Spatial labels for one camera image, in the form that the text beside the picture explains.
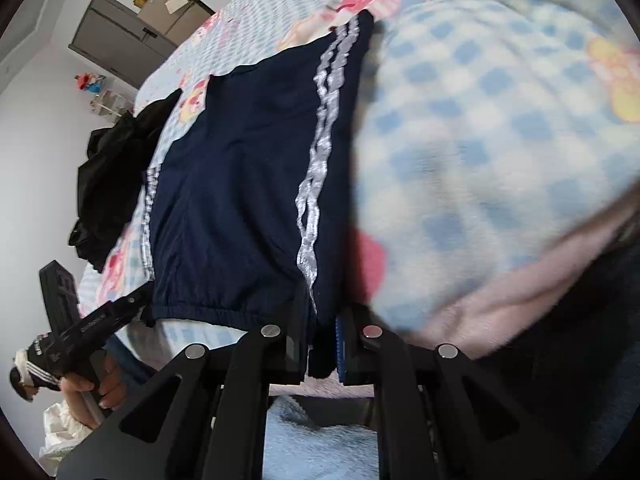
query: bedsheet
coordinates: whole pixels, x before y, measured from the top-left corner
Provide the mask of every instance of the bedsheet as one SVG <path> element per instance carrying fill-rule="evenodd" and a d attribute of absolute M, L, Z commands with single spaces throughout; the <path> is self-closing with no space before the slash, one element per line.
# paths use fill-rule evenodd
<path fill-rule="evenodd" d="M 136 110 L 177 87 L 156 166 L 204 106 L 211 73 L 306 43 L 368 8 L 377 33 L 354 129 L 353 271 L 397 330 L 538 260 L 638 178 L 638 40 L 613 0 L 233 0 L 145 82 Z M 87 313 L 145 281 L 141 193 Z M 164 320 L 118 333 L 161 367 L 242 332 Z"/>

